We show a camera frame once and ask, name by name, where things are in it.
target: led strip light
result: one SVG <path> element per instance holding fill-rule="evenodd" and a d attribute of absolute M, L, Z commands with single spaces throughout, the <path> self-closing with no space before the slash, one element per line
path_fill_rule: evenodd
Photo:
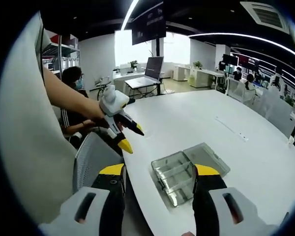
<path fill-rule="evenodd" d="M 128 9 L 128 12 L 126 14 L 126 17 L 124 18 L 123 20 L 123 23 L 122 23 L 122 26 L 121 26 L 121 31 L 123 31 L 125 28 L 126 28 L 126 25 L 128 23 L 128 20 L 134 10 L 134 8 L 136 7 L 136 5 L 138 4 L 139 0 L 133 0 L 129 9 Z"/>
<path fill-rule="evenodd" d="M 252 59 L 254 59 L 254 60 L 259 60 L 259 61 L 262 61 L 262 62 L 268 63 L 269 65 L 272 65 L 272 66 L 276 67 L 276 65 L 273 65 L 273 64 L 271 64 L 271 63 L 269 63 L 269 62 L 267 62 L 267 61 L 265 61 L 265 60 L 261 60 L 261 59 L 258 59 L 258 58 L 253 58 L 253 57 L 251 57 L 251 56 L 248 56 L 248 55 L 245 55 L 245 54 L 241 54 L 241 53 L 233 53 L 233 54 L 242 55 L 242 56 L 245 56 L 245 57 L 248 57 L 248 58 L 252 58 Z M 292 76 L 292 77 L 295 79 L 295 76 L 292 75 L 292 74 L 290 74 L 290 73 L 287 72 L 286 70 L 283 70 L 283 72 L 289 74 L 290 76 Z"/>
<path fill-rule="evenodd" d="M 195 37 L 195 36 L 208 36 L 208 35 L 232 35 L 232 36 L 240 36 L 240 37 L 246 37 L 246 38 L 253 38 L 253 39 L 257 39 L 257 40 L 261 40 L 263 42 L 267 42 L 267 43 L 271 43 L 275 46 L 278 46 L 290 53 L 292 53 L 293 55 L 295 55 L 295 52 L 279 43 L 273 42 L 271 40 L 265 39 L 265 38 L 260 38 L 260 37 L 256 37 L 256 36 L 252 36 L 252 35 L 246 35 L 246 34 L 241 34 L 241 33 L 199 33 L 199 34 L 193 34 L 193 35 L 189 35 L 188 37 Z"/>

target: black hair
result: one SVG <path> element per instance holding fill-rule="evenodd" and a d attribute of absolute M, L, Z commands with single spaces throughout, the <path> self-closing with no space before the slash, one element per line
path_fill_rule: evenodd
<path fill-rule="evenodd" d="M 249 74 L 249 75 L 247 75 L 247 80 L 249 81 L 249 82 L 253 82 L 254 81 L 254 76 L 252 75 L 252 74 Z"/>
<path fill-rule="evenodd" d="M 82 70 L 77 66 L 66 68 L 62 73 L 62 82 L 66 85 L 70 85 L 80 79 L 81 75 Z"/>

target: office chair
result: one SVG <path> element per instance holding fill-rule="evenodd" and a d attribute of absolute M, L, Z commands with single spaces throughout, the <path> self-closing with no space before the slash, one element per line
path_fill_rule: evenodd
<path fill-rule="evenodd" d="M 73 172 L 73 191 L 82 187 L 91 187 L 98 173 L 107 166 L 123 163 L 123 158 L 101 137 L 103 131 L 89 133 L 75 156 Z"/>
<path fill-rule="evenodd" d="M 256 95 L 256 90 L 247 90 L 244 83 L 228 77 L 225 94 L 246 106 L 251 107 Z"/>
<path fill-rule="evenodd" d="M 290 117 L 292 110 L 277 91 L 264 90 L 257 112 L 289 138 L 295 127 L 295 120 Z"/>

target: computer monitor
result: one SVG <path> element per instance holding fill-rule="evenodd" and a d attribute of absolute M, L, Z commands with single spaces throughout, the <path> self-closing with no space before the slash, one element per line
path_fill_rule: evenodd
<path fill-rule="evenodd" d="M 164 57 L 148 58 L 145 75 L 159 80 Z"/>
<path fill-rule="evenodd" d="M 223 62 L 225 64 L 230 64 L 230 65 L 238 65 L 238 58 L 237 57 L 233 57 L 227 54 L 223 55 Z"/>

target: person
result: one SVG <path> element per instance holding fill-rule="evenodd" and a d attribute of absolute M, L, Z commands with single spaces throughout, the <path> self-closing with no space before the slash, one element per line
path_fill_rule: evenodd
<path fill-rule="evenodd" d="M 285 82 L 282 79 L 282 69 L 276 67 L 275 74 L 271 76 L 268 89 L 270 92 L 278 92 L 280 97 L 284 97 Z"/>
<path fill-rule="evenodd" d="M 234 75 L 234 80 L 237 80 L 237 81 L 241 80 L 241 76 L 242 76 L 241 68 L 237 67 L 236 71 L 233 72 L 233 75 Z"/>
<path fill-rule="evenodd" d="M 77 82 L 81 79 L 82 71 L 79 67 L 73 66 L 65 69 L 62 73 L 62 82 L 68 85 L 69 87 L 78 90 Z M 88 97 L 85 90 L 78 90 L 83 96 Z M 90 128 L 95 126 L 95 123 L 84 117 L 78 112 L 68 111 L 61 108 L 61 125 L 65 134 L 73 135 L 76 132 L 82 134 L 83 137 L 89 133 Z"/>
<path fill-rule="evenodd" d="M 66 83 L 71 88 L 83 94 L 85 97 L 89 97 L 83 83 L 83 76 L 81 68 L 77 66 L 72 66 L 66 68 L 62 73 L 62 81 L 66 80 Z"/>
<path fill-rule="evenodd" d="M 40 52 L 50 43 L 37 13 L 12 46 L 0 79 L 2 166 L 17 200 L 36 224 L 54 220 L 73 194 L 76 149 L 64 138 L 51 105 L 88 119 L 104 117 L 98 101 L 44 68 Z"/>
<path fill-rule="evenodd" d="M 222 60 L 218 63 L 218 69 L 223 71 L 225 70 L 225 68 L 226 68 L 226 63 L 223 62 L 223 58 L 222 58 Z"/>
<path fill-rule="evenodd" d="M 248 74 L 247 75 L 247 81 L 245 82 L 245 88 L 247 90 L 254 90 L 255 89 L 252 82 L 254 82 L 254 76 L 252 74 Z"/>

